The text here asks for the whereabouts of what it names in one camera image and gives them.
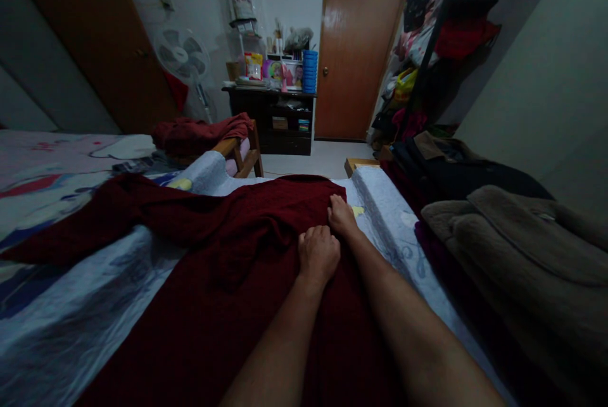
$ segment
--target floor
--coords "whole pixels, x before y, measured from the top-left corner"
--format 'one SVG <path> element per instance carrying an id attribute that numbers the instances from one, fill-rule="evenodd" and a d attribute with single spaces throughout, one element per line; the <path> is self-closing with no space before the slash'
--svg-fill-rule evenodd
<path id="1" fill-rule="evenodd" d="M 284 174 L 314 174 L 330 179 L 347 179 L 344 162 L 347 157 L 372 159 L 372 148 L 364 143 L 313 141 L 310 156 L 272 155 L 262 153 L 264 177 Z"/>

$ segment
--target plastic bag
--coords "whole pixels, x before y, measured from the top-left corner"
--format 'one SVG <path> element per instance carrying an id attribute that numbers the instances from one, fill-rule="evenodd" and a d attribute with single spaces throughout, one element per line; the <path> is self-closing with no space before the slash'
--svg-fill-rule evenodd
<path id="1" fill-rule="evenodd" d="M 245 53 L 245 65 L 247 66 L 247 77 L 252 80 L 262 80 L 262 63 L 264 57 L 257 53 Z"/>
<path id="2" fill-rule="evenodd" d="M 257 20 L 253 0 L 228 0 L 230 23 L 235 21 Z"/>
<path id="3" fill-rule="evenodd" d="M 306 44 L 312 39 L 313 33 L 310 27 L 304 28 L 291 28 L 289 29 L 289 37 L 285 40 L 284 51 L 297 51 L 304 49 Z"/>

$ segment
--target yellow item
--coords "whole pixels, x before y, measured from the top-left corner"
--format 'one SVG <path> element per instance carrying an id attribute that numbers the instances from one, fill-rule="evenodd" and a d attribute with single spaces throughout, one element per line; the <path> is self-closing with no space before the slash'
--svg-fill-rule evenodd
<path id="1" fill-rule="evenodd" d="M 179 189 L 183 191 L 188 191 L 192 189 L 192 181 L 189 179 L 176 179 L 171 181 L 167 187 L 171 187 L 172 189 Z"/>
<path id="2" fill-rule="evenodd" d="M 355 214 L 355 218 L 359 217 L 361 214 L 365 213 L 365 209 L 361 206 L 352 206 L 353 213 Z"/>
<path id="3" fill-rule="evenodd" d="M 410 94 L 414 89 L 416 78 L 418 77 L 418 69 L 408 68 L 397 77 L 395 84 L 395 95 L 393 101 L 398 103 L 406 103 L 410 99 Z"/>

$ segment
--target red cloth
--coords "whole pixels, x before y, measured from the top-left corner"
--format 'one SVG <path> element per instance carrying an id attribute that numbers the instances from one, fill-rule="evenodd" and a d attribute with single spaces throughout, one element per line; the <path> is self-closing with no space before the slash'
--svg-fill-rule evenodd
<path id="1" fill-rule="evenodd" d="M 156 124 L 152 139 L 158 149 L 169 155 L 201 155 L 226 138 L 245 139 L 253 130 L 247 113 L 241 113 L 214 124 L 203 120 L 177 118 L 173 122 Z"/>
<path id="2" fill-rule="evenodd" d="M 401 130 L 401 125 L 403 124 L 403 119 L 405 118 L 405 110 L 406 108 L 402 108 L 393 116 L 392 122 L 397 126 L 397 132 Z M 426 114 L 421 111 L 412 112 L 409 119 L 406 121 L 402 141 L 405 141 L 406 138 L 411 138 L 422 132 L 425 123 Z"/>
<path id="3" fill-rule="evenodd" d="M 123 175 L 3 256 L 73 263 L 135 223 L 191 247 L 79 403 L 217 405 L 293 285 L 298 234 L 327 223 L 334 193 L 346 197 L 324 178 L 291 176 L 208 197 Z M 313 330 L 302 405 L 403 403 L 398 369 L 343 244 Z"/>
<path id="4" fill-rule="evenodd" d="M 186 104 L 186 99 L 188 98 L 189 87 L 182 83 L 179 79 L 175 78 L 171 73 L 167 73 L 163 70 L 165 74 L 165 79 L 169 84 L 169 89 L 171 89 L 171 95 L 173 95 L 173 100 L 175 100 L 175 104 L 177 105 L 177 111 L 180 113 L 184 111 L 184 105 Z"/>

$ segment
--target box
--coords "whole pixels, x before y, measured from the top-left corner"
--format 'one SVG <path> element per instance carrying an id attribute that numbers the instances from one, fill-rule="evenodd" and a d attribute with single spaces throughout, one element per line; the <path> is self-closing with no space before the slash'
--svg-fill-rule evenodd
<path id="1" fill-rule="evenodd" d="M 310 131 L 310 120 L 298 119 L 298 128 L 299 128 L 300 132 L 309 132 Z"/>
<path id="2" fill-rule="evenodd" d="M 272 128 L 274 130 L 287 130 L 289 125 L 287 123 L 287 118 L 273 116 L 272 117 Z"/>

